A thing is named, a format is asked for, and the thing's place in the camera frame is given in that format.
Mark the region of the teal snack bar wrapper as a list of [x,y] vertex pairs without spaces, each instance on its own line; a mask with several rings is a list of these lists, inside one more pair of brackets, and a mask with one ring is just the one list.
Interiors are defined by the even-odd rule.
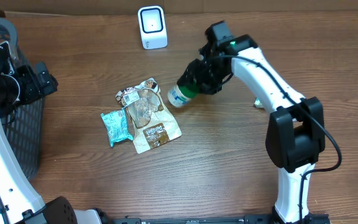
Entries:
[[130,140],[134,138],[129,133],[126,112],[124,108],[117,111],[112,111],[108,114],[101,113],[101,119],[107,129],[109,144],[111,147],[115,143]]

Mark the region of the green lid jar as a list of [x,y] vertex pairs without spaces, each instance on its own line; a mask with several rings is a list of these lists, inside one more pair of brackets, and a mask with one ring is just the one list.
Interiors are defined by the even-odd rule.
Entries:
[[193,84],[175,85],[168,91],[167,96],[172,106],[181,108],[187,105],[199,92],[198,87]]

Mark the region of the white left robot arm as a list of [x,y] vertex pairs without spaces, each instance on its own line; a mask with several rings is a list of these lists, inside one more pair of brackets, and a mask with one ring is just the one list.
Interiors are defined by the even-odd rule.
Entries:
[[97,210],[75,210],[64,197],[45,203],[24,175],[1,120],[55,92],[57,82],[45,70],[17,66],[14,50],[0,43],[0,223],[101,223]]

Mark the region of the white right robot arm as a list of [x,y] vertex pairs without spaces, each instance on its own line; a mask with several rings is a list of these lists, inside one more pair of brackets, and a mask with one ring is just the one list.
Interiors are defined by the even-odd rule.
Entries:
[[224,21],[206,29],[201,57],[192,61],[168,92],[179,108],[199,94],[213,95],[237,77],[252,91],[269,115],[265,147],[278,168],[278,196],[271,215],[249,216],[246,223],[329,223],[327,215],[307,206],[311,172],[325,138],[323,106],[294,90],[268,63],[249,36],[235,37]]

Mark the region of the teal tissue pack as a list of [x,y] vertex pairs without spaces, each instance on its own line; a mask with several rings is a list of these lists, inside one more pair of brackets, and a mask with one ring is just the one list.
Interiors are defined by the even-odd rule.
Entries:
[[258,98],[255,99],[254,106],[256,108],[263,108],[264,107],[263,104],[261,103],[261,101]]

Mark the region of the brown cookie bag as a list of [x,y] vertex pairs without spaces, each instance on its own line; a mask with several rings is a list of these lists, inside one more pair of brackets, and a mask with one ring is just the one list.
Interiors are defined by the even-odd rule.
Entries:
[[116,100],[128,112],[134,126],[133,143],[143,153],[181,137],[181,129],[165,106],[153,78],[117,92]]

